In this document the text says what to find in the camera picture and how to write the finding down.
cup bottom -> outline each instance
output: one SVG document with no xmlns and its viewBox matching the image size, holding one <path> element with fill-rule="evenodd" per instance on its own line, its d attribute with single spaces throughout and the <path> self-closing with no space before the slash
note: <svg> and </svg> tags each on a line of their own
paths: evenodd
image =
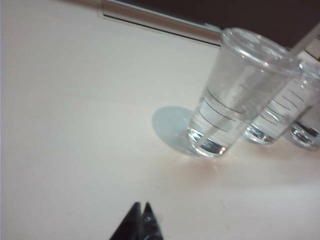
<svg viewBox="0 0 320 240">
<path fill-rule="evenodd" d="M 201 146 L 197 147 L 196 143 L 202 136 L 203 135 L 197 130 L 191 127 L 188 128 L 187 137 L 190 140 L 192 147 L 198 156 L 215 158 L 220 157 L 226 152 L 226 147 L 221 146 L 218 143 L 215 143 L 210 138 L 208 138 L 207 141 L 205 141 Z"/>
<path fill-rule="evenodd" d="M 242 136 L 256 144 L 267 145 L 272 144 L 275 141 L 274 138 L 272 138 L 271 136 L 261 131 L 252 124 L 246 128 L 246 131 Z"/>
<path fill-rule="evenodd" d="M 317 142 L 315 137 L 304 131 L 298 124 L 292 126 L 290 133 L 292 138 L 301 147 L 311 151 L 316 151 L 320 148 L 320 142 Z"/>
</svg>

clear plastic cup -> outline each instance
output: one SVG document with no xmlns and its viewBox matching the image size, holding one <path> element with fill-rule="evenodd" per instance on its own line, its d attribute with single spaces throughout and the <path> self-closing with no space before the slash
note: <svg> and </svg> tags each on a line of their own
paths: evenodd
<svg viewBox="0 0 320 240">
<path fill-rule="evenodd" d="M 201 156 L 223 155 L 271 99 L 298 74 L 298 62 L 259 34 L 229 28 L 188 126 L 187 137 Z"/>
<path fill-rule="evenodd" d="M 320 70 L 299 64 L 302 75 L 293 78 L 247 127 L 243 134 L 258 144 L 276 141 L 307 107 L 320 99 Z"/>
<path fill-rule="evenodd" d="M 290 133 L 301 147 L 311 151 L 320 149 L 320 101 L 291 126 Z"/>
</svg>

dark background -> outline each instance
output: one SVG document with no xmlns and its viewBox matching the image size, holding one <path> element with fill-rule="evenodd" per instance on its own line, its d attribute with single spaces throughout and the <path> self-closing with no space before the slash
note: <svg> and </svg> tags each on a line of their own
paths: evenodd
<svg viewBox="0 0 320 240">
<path fill-rule="evenodd" d="M 121 1 L 221 29 L 244 28 L 287 48 L 320 22 L 320 0 Z"/>
</svg>

table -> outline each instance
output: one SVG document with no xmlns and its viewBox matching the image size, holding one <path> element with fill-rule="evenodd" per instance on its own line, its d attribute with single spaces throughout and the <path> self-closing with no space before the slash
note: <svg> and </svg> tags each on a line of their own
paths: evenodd
<svg viewBox="0 0 320 240">
<path fill-rule="evenodd" d="M 166 240 L 318 240 L 320 153 L 173 149 L 153 118 L 196 107 L 219 49 L 99 9 L 2 0 L 1 238 L 107 240 L 150 201 Z"/>
</svg>

table surface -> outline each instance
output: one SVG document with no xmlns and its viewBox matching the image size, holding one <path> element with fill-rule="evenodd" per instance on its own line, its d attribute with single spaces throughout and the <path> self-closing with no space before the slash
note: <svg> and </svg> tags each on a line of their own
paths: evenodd
<svg viewBox="0 0 320 240">
<path fill-rule="evenodd" d="M 136 201 L 166 240 L 319 239 L 319 152 L 239 139 L 209 161 L 166 141 L 217 47 L 90 0 L 2 0 L 1 17 L 2 239 L 107 240 Z"/>
</svg>

